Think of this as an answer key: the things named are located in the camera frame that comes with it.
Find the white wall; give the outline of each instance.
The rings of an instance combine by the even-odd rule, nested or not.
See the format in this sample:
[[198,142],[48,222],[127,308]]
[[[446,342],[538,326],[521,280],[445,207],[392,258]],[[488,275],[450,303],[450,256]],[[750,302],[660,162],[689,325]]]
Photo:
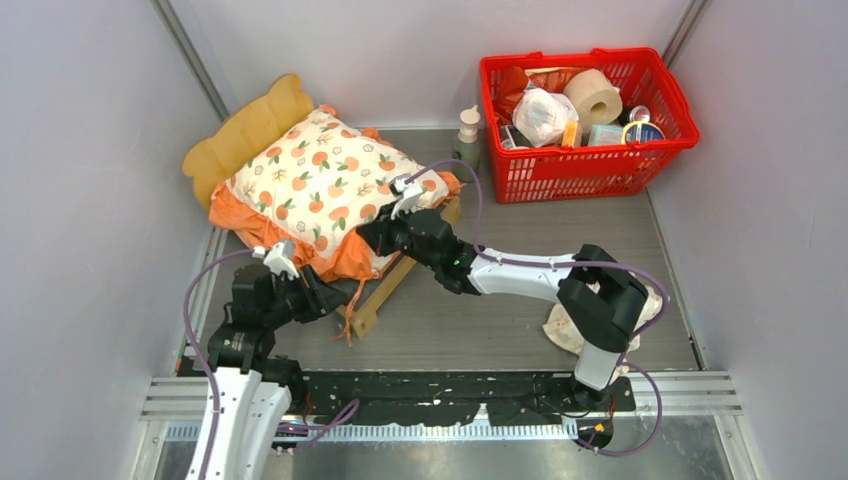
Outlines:
[[454,126],[488,55],[652,46],[688,0],[172,0],[228,108],[301,75],[352,125]]
[[147,1],[4,2],[0,71],[0,476],[126,478],[207,229],[180,160],[217,121]]
[[673,70],[701,144],[651,193],[709,364],[774,478],[844,478],[845,2],[712,2]]

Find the red basket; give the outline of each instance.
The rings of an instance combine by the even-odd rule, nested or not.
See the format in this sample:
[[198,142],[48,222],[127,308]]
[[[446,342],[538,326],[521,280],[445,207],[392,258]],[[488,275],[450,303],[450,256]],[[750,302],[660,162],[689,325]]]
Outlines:
[[[511,66],[597,68],[621,89],[624,105],[648,107],[651,123],[662,130],[666,139],[627,145],[506,150],[500,144],[492,99],[503,70]],[[480,77],[499,203],[639,193],[678,153],[694,147],[700,138],[680,87],[651,48],[486,57],[480,61]]]

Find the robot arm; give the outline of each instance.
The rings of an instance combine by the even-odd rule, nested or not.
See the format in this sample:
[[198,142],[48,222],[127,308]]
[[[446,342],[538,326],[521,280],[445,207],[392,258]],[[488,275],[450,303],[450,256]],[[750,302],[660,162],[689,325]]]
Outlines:
[[[206,478],[260,478],[280,417],[306,395],[297,361],[268,358],[274,331],[291,321],[317,320],[350,296],[321,281],[310,266],[297,270],[293,253],[291,241],[277,243],[263,263],[235,273],[231,319],[209,340],[220,409],[214,411],[213,402],[207,400],[187,480],[200,479],[210,439]],[[207,397],[212,395],[210,382]]]
[[[622,270],[555,267],[571,261],[615,261],[594,245],[558,257],[515,255],[483,246],[478,254],[435,210],[411,211],[421,192],[414,185],[405,177],[396,179],[392,190],[399,200],[384,205],[373,222],[357,227],[359,235],[377,255],[402,252],[426,266],[453,293],[512,293],[561,303],[586,340],[573,375],[573,396],[593,408],[627,351],[647,289]],[[599,287],[597,293],[589,288],[593,284]]]

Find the beige cloth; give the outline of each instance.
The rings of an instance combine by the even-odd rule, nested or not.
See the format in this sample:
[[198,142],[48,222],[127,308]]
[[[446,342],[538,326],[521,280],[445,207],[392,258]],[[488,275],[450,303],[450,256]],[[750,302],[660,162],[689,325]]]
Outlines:
[[[593,292],[597,293],[598,291],[598,285],[591,285],[589,288],[591,288]],[[641,327],[645,324],[645,322],[654,318],[662,306],[662,299],[660,296],[657,295],[651,287],[645,288],[648,289],[648,300],[645,302],[645,306],[642,307],[642,313],[639,315],[639,320],[636,322],[636,328]],[[545,335],[547,335],[548,338],[551,339],[551,341],[558,347],[578,356],[580,355],[580,352],[583,351],[583,344],[585,343],[583,335],[580,335],[580,332],[571,320],[571,316],[565,311],[565,308],[561,304],[557,303],[554,305],[553,310],[551,310],[551,314],[548,316],[548,321],[542,326],[542,329],[545,331]],[[639,348],[639,337],[640,336],[637,335],[630,341],[630,346],[627,348],[628,352],[632,352]],[[625,374],[628,371],[630,371],[630,369],[626,366],[619,366],[613,373],[610,383],[614,382],[619,375]]]

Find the pillow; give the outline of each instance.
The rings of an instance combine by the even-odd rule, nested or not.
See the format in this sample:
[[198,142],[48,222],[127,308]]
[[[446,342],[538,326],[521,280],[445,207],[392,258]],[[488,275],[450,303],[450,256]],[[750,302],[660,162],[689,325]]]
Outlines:
[[[354,228],[392,202],[390,181],[423,167],[382,141],[350,128],[321,107],[247,162],[212,194],[209,220],[249,247],[294,240],[295,264],[325,281],[379,278],[392,258],[378,257]],[[426,172],[418,208],[459,192],[450,173]]]

